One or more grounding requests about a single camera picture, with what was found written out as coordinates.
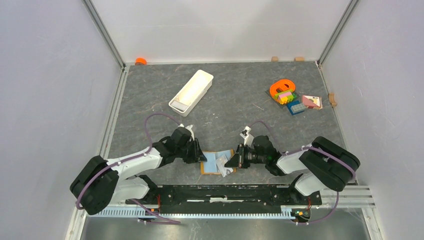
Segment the silver credit card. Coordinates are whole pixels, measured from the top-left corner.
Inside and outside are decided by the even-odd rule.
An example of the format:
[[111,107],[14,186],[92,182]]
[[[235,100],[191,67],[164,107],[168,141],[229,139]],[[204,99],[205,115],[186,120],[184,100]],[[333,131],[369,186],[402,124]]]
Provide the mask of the silver credit card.
[[221,155],[215,160],[215,164],[218,172],[222,175],[223,178],[232,174],[234,169],[232,167],[225,167],[225,164],[228,162],[228,158],[226,155]]

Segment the orange card holder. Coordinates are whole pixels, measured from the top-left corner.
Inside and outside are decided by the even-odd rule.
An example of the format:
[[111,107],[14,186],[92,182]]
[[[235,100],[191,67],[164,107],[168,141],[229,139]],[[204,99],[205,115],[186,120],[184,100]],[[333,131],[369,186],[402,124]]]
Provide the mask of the orange card holder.
[[226,156],[229,160],[234,155],[233,149],[223,151],[204,151],[206,161],[200,163],[200,173],[202,175],[221,175],[221,172],[216,164],[216,160],[221,156]]

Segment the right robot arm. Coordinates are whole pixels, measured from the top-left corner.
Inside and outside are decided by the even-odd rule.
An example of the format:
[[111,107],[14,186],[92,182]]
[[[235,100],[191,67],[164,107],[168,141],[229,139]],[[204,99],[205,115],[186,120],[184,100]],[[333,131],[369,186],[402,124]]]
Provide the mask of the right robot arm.
[[361,162],[323,136],[297,150],[280,153],[267,135],[259,135],[253,137],[251,144],[240,144],[225,167],[247,169],[252,164],[263,164],[274,176],[304,171],[288,191],[293,203],[302,204],[312,193],[325,188],[343,191],[347,183],[355,179]]

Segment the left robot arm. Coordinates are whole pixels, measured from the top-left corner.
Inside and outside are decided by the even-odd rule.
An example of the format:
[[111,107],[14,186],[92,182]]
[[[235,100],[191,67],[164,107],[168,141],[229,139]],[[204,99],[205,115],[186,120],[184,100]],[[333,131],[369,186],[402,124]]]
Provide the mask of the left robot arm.
[[175,159],[182,159],[186,164],[207,160],[190,126],[180,125],[170,136],[126,156],[92,157],[70,184],[69,190],[76,198],[77,208],[89,215],[100,213],[110,204],[130,199],[151,204],[157,198],[157,190],[138,175],[171,164]]

